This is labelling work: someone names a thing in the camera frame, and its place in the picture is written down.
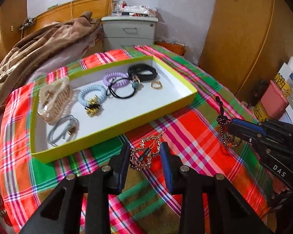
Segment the drawer handle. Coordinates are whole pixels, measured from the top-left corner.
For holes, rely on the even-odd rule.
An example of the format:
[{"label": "drawer handle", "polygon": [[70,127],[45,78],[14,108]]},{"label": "drawer handle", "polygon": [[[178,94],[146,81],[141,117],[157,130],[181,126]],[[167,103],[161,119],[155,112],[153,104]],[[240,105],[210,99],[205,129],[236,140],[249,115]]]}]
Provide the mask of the drawer handle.
[{"label": "drawer handle", "polygon": [[125,48],[125,47],[133,47],[135,45],[121,45],[122,48]]},{"label": "drawer handle", "polygon": [[[138,29],[137,29],[137,27],[130,27],[130,28],[123,27],[122,29],[123,29],[123,31],[124,31],[125,33],[127,33],[127,34],[138,34]],[[136,32],[128,32],[127,30],[129,30],[129,29],[134,29]]]}]

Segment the wooden wardrobe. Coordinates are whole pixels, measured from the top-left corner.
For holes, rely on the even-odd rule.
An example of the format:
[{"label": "wooden wardrobe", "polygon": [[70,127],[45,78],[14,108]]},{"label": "wooden wardrobe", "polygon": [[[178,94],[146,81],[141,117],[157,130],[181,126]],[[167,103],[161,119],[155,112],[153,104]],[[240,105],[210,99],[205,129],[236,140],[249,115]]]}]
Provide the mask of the wooden wardrobe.
[{"label": "wooden wardrobe", "polygon": [[293,13],[284,0],[216,0],[198,65],[240,100],[293,56]]},{"label": "wooden wardrobe", "polygon": [[27,0],[5,0],[0,7],[0,63],[21,40],[21,26],[27,17]]}]

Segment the pink box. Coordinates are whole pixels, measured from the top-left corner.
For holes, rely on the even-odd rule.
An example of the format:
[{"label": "pink box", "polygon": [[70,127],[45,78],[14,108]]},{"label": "pink box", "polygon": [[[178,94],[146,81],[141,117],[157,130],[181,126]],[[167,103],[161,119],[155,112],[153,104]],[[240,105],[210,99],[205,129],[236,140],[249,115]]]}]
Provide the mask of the pink box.
[{"label": "pink box", "polygon": [[281,90],[270,80],[270,85],[261,98],[261,104],[269,117],[279,120],[289,105]]}]

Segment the purple spiral hair tie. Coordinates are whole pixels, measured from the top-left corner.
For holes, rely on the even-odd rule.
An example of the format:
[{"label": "purple spiral hair tie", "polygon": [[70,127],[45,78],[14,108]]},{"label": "purple spiral hair tie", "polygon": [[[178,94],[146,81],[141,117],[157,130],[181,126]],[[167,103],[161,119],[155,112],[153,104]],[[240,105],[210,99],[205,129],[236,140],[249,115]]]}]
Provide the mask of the purple spiral hair tie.
[{"label": "purple spiral hair tie", "polygon": [[[103,83],[106,86],[110,86],[112,83],[113,79],[117,77],[123,77],[123,78],[128,78],[128,75],[122,72],[113,72],[107,74],[105,77],[103,77]],[[129,84],[129,80],[120,80],[117,83],[113,84],[113,88],[121,88]]]}]

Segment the hair clip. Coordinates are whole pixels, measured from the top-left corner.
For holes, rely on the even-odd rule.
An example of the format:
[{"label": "hair clip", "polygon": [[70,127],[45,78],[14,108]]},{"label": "hair clip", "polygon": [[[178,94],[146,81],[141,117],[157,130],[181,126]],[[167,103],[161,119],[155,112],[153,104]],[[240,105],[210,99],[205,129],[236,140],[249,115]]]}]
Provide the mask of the hair clip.
[{"label": "hair clip", "polygon": [[68,76],[43,86],[39,91],[38,113],[47,123],[56,121],[71,96]]},{"label": "hair clip", "polygon": [[[161,137],[166,130],[162,131],[158,135],[148,136],[146,138],[141,138],[140,147],[131,149],[130,156],[130,167],[133,170],[142,170],[145,168],[152,167],[152,158],[158,156],[160,154],[160,145],[161,145]],[[151,144],[146,147],[145,142],[152,141]]]},{"label": "hair clip", "polygon": [[[91,91],[100,91],[101,94],[94,95],[94,98],[90,98],[88,100],[84,99],[84,96]],[[85,107],[85,110],[89,117],[93,117],[98,113],[101,104],[106,99],[106,89],[98,84],[92,84],[86,86],[83,90],[81,90],[78,94],[78,102]]]}]

